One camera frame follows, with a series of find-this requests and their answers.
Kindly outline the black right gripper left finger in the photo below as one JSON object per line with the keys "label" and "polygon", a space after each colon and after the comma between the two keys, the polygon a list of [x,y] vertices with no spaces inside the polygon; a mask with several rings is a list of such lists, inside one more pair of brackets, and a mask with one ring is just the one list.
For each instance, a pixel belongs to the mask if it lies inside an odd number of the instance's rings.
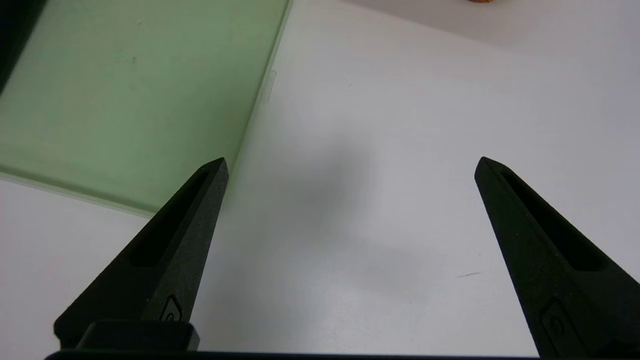
{"label": "black right gripper left finger", "polygon": [[189,322],[228,182],[222,157],[188,178],[54,322],[63,350],[99,321]]}

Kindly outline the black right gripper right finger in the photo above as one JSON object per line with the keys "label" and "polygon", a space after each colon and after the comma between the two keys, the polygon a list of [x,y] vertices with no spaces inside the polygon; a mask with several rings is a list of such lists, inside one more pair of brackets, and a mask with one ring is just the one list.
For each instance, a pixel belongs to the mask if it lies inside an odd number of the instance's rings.
{"label": "black right gripper right finger", "polygon": [[541,358],[638,358],[638,281],[512,169],[474,180]]}

